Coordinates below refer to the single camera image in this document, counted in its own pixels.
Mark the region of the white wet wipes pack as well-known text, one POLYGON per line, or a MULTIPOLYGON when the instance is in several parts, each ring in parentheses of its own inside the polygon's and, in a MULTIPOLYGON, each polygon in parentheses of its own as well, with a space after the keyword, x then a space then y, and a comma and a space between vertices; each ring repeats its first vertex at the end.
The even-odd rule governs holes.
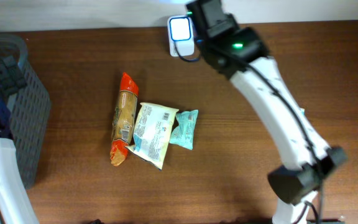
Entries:
POLYGON ((154 103, 141 103, 135 122, 131 153, 162 170, 175 116, 179 109, 154 103))

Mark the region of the orange cracker snack pack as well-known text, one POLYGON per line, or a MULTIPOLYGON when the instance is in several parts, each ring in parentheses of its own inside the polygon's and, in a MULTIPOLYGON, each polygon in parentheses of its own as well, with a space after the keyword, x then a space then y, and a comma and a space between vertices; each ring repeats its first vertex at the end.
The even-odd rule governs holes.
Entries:
POLYGON ((138 95, 139 87, 124 72, 112 121, 110 160, 113 166, 123 163, 129 153, 127 146, 130 145, 133 137, 138 95))

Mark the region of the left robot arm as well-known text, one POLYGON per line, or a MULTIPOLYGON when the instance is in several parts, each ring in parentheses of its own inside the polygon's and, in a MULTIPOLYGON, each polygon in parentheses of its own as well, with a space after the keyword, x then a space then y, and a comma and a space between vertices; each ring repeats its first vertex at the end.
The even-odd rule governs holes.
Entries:
POLYGON ((17 64, 6 64, 0 72, 0 223, 38 223, 22 182, 11 131, 10 96, 26 87, 17 64))

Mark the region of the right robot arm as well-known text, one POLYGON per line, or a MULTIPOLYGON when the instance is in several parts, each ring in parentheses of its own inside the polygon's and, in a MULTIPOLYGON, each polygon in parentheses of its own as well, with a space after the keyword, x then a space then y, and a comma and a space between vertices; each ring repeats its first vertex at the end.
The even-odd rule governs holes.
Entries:
POLYGON ((278 149, 282 164, 267 176, 278 198, 272 223, 306 223, 308 212, 322 223, 323 208, 313 200, 323 199, 325 180, 347 161, 344 149, 312 127, 253 28, 241 28, 220 0, 191 1, 186 9, 201 56, 250 103, 278 149))

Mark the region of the teal sachet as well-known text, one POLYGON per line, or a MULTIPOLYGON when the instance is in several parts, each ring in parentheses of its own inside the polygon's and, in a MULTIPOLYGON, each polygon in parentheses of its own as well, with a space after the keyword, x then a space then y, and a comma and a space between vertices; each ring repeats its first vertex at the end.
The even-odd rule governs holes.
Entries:
POLYGON ((176 114, 175 118, 178 121, 178 126, 172 131, 169 141, 170 144, 176 144, 189 150, 193 149, 194 131, 198 113, 198 110, 193 110, 176 114))

